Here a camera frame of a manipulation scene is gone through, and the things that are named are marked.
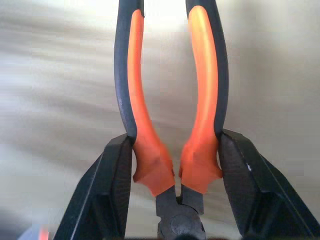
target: orange handle grip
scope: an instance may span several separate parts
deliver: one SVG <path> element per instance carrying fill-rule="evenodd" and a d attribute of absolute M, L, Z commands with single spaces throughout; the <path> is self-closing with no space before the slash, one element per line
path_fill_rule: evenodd
<path fill-rule="evenodd" d="M 187 0 L 186 5 L 198 104 L 191 136 L 182 151 L 179 176 L 183 185 L 204 194 L 209 183 L 222 177 L 217 150 L 227 109 L 228 61 L 215 1 Z"/>
<path fill-rule="evenodd" d="M 128 45 L 128 88 L 137 128 L 133 145 L 136 171 L 133 180 L 146 185 L 157 196 L 175 184 L 171 157 L 157 136 L 145 104 L 141 82 L 141 50 L 144 18 L 140 10 L 132 14 Z"/>
<path fill-rule="evenodd" d="M 133 180 L 157 196 L 175 184 L 169 152 L 158 138 L 149 117 L 141 81 L 144 32 L 140 0 L 119 1 L 114 46 L 114 76 L 118 105 L 133 142 L 136 171 Z"/>

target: orange object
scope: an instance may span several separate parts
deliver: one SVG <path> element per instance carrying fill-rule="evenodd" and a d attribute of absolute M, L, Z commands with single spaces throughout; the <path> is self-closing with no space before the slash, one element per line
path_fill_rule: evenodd
<path fill-rule="evenodd" d="M 49 232 L 45 229 L 41 229 L 39 233 L 39 240 L 48 240 L 49 239 Z"/>
<path fill-rule="evenodd" d="M 175 179 L 171 157 L 152 126 L 145 104 L 141 82 L 143 32 L 144 18 L 137 9 L 131 18 L 127 57 L 128 89 L 137 129 L 133 145 L 137 166 L 133 180 L 146 185 L 157 196 L 175 185 Z"/>
<path fill-rule="evenodd" d="M 202 6 L 191 9 L 188 25 L 197 73 L 198 104 L 191 136 L 182 151 L 179 176 L 183 185 L 204 194 L 209 183 L 222 177 L 214 131 L 218 63 L 210 21 Z"/>

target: plier jaw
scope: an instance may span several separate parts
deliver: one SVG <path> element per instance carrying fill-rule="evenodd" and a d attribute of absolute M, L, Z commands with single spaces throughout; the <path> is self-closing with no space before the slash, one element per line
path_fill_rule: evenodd
<path fill-rule="evenodd" d="M 181 185 L 181 195 L 176 196 L 175 186 L 156 196 L 158 237 L 173 240 L 180 235 L 191 235 L 199 240 L 206 239 L 206 232 L 200 219 L 204 214 L 203 195 Z"/>

